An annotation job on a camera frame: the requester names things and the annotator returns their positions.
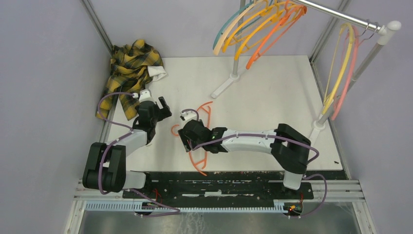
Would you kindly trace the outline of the amber hanger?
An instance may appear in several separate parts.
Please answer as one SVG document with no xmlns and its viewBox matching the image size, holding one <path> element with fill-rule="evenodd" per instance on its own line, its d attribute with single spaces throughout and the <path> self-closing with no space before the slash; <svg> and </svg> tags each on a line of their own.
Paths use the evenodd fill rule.
<svg viewBox="0 0 413 234">
<path fill-rule="evenodd" d="M 225 53 L 230 46 L 240 45 L 256 28 L 261 30 L 275 22 L 276 6 L 282 0 L 251 0 L 222 26 L 214 42 L 214 54 Z"/>
<path fill-rule="evenodd" d="M 238 61 L 239 58 L 246 54 L 251 53 L 251 55 L 256 51 L 257 47 L 260 45 L 262 39 L 269 33 L 269 31 L 275 26 L 276 22 L 272 23 L 270 26 L 260 29 L 256 28 L 252 34 L 250 34 L 243 42 L 235 49 L 234 60 Z"/>
</svg>

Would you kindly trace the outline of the yellow hanger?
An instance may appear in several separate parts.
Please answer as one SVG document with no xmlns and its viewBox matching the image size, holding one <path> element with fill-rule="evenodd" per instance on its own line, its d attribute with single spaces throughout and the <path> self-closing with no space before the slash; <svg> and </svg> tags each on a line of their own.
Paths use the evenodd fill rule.
<svg viewBox="0 0 413 234">
<path fill-rule="evenodd" d="M 330 71 L 329 71 L 328 80 L 327 80 L 326 91 L 328 91 L 328 88 L 330 87 L 331 77 L 332 77 L 332 74 L 333 74 L 334 64 L 335 64 L 335 60 L 336 60 L 336 57 L 337 57 L 340 40 L 341 40 L 341 37 L 344 35 L 345 32 L 348 34 L 348 37 L 347 37 L 347 39 L 348 39 L 347 42 L 348 43 L 347 43 L 347 47 L 345 48 L 344 59 L 341 62 L 341 66 L 340 66 L 340 69 L 338 71 L 337 79 L 336 79 L 336 82 L 334 83 L 333 88 L 331 89 L 331 92 L 324 94 L 323 109 L 321 111 L 321 113 L 323 115 L 325 115 L 327 113 L 328 109 L 333 104 L 334 98 L 336 97 L 336 94 L 338 92 L 338 88 L 340 87 L 340 84 L 341 84 L 341 81 L 343 79 L 344 73 L 347 69 L 349 59 L 350 59 L 350 55 L 351 55 L 352 50 L 353 50 L 353 45 L 355 43 L 355 32 L 354 32 L 354 29 L 353 29 L 352 25 L 350 23 L 343 23 L 340 26 L 338 39 L 337 39 L 336 46 L 335 46 L 335 49 L 334 49 L 334 52 L 333 52 L 333 57 L 332 57 L 332 60 L 331 60 L 331 66 L 330 66 Z"/>
</svg>

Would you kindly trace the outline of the pink hanger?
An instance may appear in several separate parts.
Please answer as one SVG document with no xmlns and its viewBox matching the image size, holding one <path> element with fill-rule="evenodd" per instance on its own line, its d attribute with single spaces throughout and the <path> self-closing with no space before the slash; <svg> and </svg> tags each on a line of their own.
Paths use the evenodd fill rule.
<svg viewBox="0 0 413 234">
<path fill-rule="evenodd" d="M 347 78 L 345 81 L 345 84 L 343 86 L 341 94 L 336 94 L 336 97 L 334 98 L 333 104 L 330 106 L 333 108 L 333 113 L 331 115 L 331 120 L 335 120 L 337 115 L 339 114 L 342 104 L 345 100 L 345 97 L 347 95 L 347 92 L 349 90 L 349 85 L 353 76 L 354 68 L 356 65 L 357 57 L 358 57 L 358 48 L 359 48 L 359 32 L 358 29 L 355 26 L 352 26 L 355 32 L 355 43 L 353 45 L 353 50 L 350 55 L 349 63 L 347 66 L 346 71 L 347 73 Z M 346 38 L 344 39 L 344 42 L 347 42 L 348 39 L 348 34 L 346 34 Z M 342 55 L 341 55 L 341 61 L 344 59 L 344 53 L 345 53 L 345 48 L 343 49 Z"/>
</svg>

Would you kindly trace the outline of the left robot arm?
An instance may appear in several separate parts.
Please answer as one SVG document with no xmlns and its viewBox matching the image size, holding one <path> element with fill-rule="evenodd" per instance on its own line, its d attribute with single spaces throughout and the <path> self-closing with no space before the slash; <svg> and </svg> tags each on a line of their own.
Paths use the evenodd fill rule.
<svg viewBox="0 0 413 234">
<path fill-rule="evenodd" d="M 157 123 L 172 116 L 164 97 L 158 100 L 162 108 L 152 98 L 139 104 L 138 116 L 128 133 L 110 143 L 95 142 L 91 145 L 82 178 L 85 188 L 100 190 L 103 194 L 132 188 L 141 198 L 152 195 L 153 185 L 146 181 L 146 174 L 128 171 L 126 159 L 151 143 Z"/>
</svg>

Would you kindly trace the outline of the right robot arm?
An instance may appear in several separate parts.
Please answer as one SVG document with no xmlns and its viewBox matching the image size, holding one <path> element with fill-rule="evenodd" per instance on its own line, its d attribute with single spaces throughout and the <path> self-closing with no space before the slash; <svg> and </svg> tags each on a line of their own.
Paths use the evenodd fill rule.
<svg viewBox="0 0 413 234">
<path fill-rule="evenodd" d="M 177 133 L 186 152 L 202 148 L 213 154 L 246 151 L 272 155 L 284 170 L 281 192 L 288 199 L 301 192 L 310 152 L 319 156 L 307 137 L 285 123 L 267 131 L 243 132 L 226 127 L 209 129 L 201 120 L 190 120 Z"/>
</svg>

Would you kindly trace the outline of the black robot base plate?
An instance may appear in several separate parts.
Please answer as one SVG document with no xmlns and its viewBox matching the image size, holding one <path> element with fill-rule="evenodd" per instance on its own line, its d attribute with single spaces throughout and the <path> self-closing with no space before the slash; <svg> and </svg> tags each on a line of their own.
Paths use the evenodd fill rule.
<svg viewBox="0 0 413 234">
<path fill-rule="evenodd" d="M 300 202 L 314 198 L 303 182 L 295 191 L 284 187 L 281 171 L 146 172 L 139 192 L 175 208 L 270 208 L 274 200 Z"/>
</svg>

